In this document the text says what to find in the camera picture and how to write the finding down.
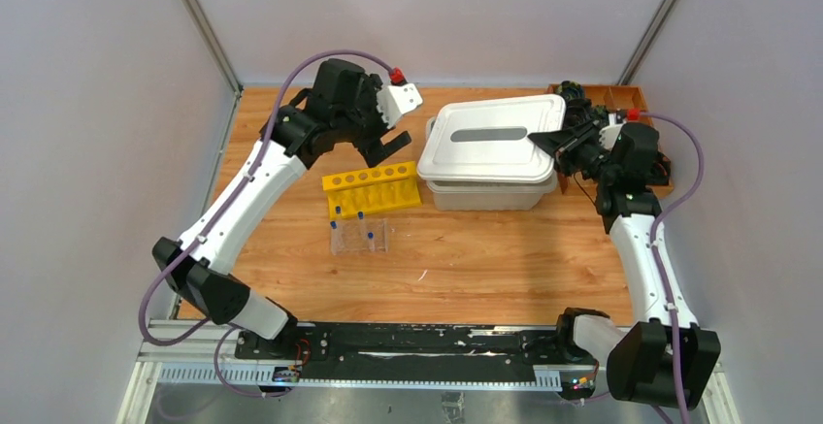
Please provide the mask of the yellow test tube rack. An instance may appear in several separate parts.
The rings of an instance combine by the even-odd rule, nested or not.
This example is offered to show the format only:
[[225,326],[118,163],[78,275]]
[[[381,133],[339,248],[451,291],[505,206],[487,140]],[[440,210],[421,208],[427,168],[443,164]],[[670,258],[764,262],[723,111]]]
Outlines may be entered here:
[[335,220],[335,207],[342,207],[342,219],[393,212],[422,205],[413,161],[361,169],[322,177],[328,216]]

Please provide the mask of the white plastic bin lid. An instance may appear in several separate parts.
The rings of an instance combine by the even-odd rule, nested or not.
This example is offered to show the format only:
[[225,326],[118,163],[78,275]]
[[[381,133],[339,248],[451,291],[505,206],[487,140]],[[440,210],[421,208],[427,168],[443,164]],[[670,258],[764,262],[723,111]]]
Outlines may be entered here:
[[559,130],[566,109],[556,94],[448,104],[433,118],[417,171],[429,181],[541,183],[554,160],[529,135]]

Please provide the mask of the white plastic bin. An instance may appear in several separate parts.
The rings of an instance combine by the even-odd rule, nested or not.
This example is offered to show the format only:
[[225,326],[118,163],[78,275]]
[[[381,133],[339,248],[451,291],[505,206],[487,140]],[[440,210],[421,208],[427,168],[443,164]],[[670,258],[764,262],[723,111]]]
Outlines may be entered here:
[[426,180],[425,184],[438,211],[528,211],[556,189],[558,178],[552,173],[540,183]]

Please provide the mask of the clear acrylic tube rack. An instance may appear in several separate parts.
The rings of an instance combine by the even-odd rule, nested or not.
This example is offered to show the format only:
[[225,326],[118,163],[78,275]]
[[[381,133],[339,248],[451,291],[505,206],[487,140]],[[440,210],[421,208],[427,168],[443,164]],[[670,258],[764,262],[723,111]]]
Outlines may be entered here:
[[371,252],[368,248],[367,237],[362,237],[358,228],[357,219],[341,220],[339,225],[341,236],[336,245],[331,242],[330,227],[330,251],[333,255],[349,253],[380,253],[389,250],[389,234],[391,233],[386,219],[366,218],[368,232],[373,232],[375,236],[376,251]]

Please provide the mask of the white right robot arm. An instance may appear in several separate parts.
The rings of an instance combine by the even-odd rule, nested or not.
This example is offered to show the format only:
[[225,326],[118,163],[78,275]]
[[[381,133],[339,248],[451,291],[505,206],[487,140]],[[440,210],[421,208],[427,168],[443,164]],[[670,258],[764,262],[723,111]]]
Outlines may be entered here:
[[659,133],[642,122],[605,127],[591,120],[528,138],[558,172],[580,173],[596,183],[594,207],[617,249],[635,316],[634,325],[622,331],[602,311],[568,308],[558,318],[556,354],[567,363],[590,358],[605,367],[615,400],[676,408],[686,420],[702,399],[721,342],[700,327],[682,295],[664,220],[701,183],[694,181],[662,208],[648,183],[660,155]]

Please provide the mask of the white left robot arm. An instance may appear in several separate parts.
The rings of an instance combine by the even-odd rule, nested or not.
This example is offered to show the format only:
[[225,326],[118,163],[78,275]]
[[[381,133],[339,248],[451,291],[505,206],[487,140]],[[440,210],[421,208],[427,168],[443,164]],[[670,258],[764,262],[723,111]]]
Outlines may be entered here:
[[348,61],[350,53],[324,52],[313,84],[284,101],[278,99],[253,148],[216,200],[180,236],[160,238],[151,254],[166,284],[216,325],[232,325],[260,337],[275,359],[297,346],[296,317],[254,292],[232,271],[247,240],[273,204],[317,159],[338,144],[350,144],[368,167],[376,167],[408,145],[403,132],[383,137],[423,104],[416,86],[398,68],[384,76]]

